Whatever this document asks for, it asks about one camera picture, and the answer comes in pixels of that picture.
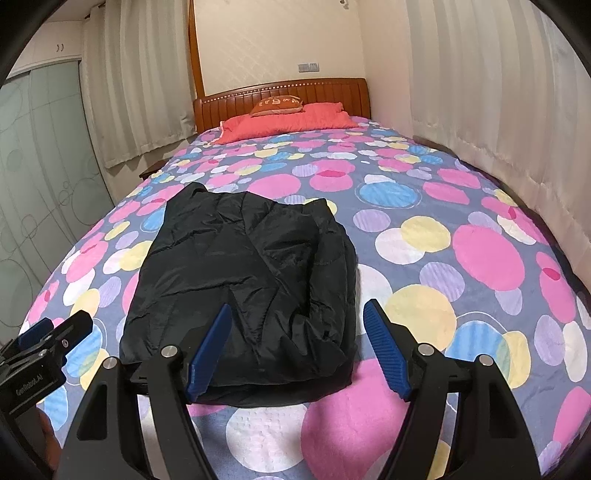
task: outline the silver bolt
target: silver bolt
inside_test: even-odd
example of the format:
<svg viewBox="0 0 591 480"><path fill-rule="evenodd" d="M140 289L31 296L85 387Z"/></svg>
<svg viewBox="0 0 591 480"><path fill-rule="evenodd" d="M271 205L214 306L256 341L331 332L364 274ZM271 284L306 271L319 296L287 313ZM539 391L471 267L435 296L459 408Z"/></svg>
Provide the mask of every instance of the silver bolt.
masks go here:
<svg viewBox="0 0 591 480"><path fill-rule="evenodd" d="M117 365L117 359L114 356L110 356L109 358L106 358L105 361L103 361L103 367L105 367L107 370L111 370L111 368L114 368Z"/></svg>
<svg viewBox="0 0 591 480"><path fill-rule="evenodd" d="M495 363L490 355L481 355L478 357L478 361L485 367L490 367Z"/></svg>
<svg viewBox="0 0 591 480"><path fill-rule="evenodd" d="M162 354L163 357L165 358L170 358L172 356L175 356L178 353L178 348L176 348L174 345L168 345L165 346L160 353Z"/></svg>
<svg viewBox="0 0 591 480"><path fill-rule="evenodd" d="M421 343L418 346L418 353L420 353L423 356L431 356L435 353L435 349L428 343Z"/></svg>

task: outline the black jacket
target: black jacket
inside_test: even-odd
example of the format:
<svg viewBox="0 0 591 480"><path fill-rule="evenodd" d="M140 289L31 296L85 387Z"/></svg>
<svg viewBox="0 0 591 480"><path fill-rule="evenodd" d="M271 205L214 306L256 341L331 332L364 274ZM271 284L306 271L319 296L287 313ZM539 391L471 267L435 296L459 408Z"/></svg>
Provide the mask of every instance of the black jacket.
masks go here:
<svg viewBox="0 0 591 480"><path fill-rule="evenodd" d="M355 249L324 200L283 205L191 183L168 202L141 267L121 358L178 344L231 292L232 332L200 402L317 400L350 384L355 279Z"/></svg>

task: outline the orange cushion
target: orange cushion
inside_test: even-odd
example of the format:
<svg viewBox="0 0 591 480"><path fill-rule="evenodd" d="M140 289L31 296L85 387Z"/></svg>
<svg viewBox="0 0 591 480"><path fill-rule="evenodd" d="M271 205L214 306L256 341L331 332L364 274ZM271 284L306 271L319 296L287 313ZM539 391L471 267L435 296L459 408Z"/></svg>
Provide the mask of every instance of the orange cushion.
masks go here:
<svg viewBox="0 0 591 480"><path fill-rule="evenodd" d="M301 112L301 99L293 95L278 95L263 98L251 110L251 116L276 115L278 113Z"/></svg>

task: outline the wooden headboard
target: wooden headboard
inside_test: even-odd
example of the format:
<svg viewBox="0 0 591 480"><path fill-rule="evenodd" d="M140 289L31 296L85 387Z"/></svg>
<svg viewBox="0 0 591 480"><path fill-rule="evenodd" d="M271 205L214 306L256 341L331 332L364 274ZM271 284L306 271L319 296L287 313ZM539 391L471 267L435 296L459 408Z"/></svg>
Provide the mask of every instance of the wooden headboard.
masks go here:
<svg viewBox="0 0 591 480"><path fill-rule="evenodd" d="M296 95L304 104L341 102L349 115L371 117L365 79L306 79L263 83L208 95L193 102L197 132L219 127L220 121L244 115L263 98Z"/></svg>

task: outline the bed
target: bed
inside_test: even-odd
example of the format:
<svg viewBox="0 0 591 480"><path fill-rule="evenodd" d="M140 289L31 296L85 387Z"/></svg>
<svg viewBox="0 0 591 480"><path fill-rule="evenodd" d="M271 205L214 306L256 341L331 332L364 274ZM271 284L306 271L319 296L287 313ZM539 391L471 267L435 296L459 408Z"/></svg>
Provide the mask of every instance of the bed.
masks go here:
<svg viewBox="0 0 591 480"><path fill-rule="evenodd" d="M358 126L211 145L219 121L275 94L342 102ZM118 354L138 271L166 201L190 182L284 203L325 198L358 255L360 307L376 298L446 355L492 355L513 389L547 471L589 421L588 295L543 225L493 179L448 153L370 120L363 79L259 85L195 104L199 137L142 182L67 254L33 304L23 330L79 309L92 334L69 356L67 384L39 406L61 442L100 363ZM373 480L406 405L386 385L362 322L353 384L311 404L281 408L189 407L220 479ZM148 453L149 401L139 399ZM433 478L449 452L456 398L447 403Z"/></svg>

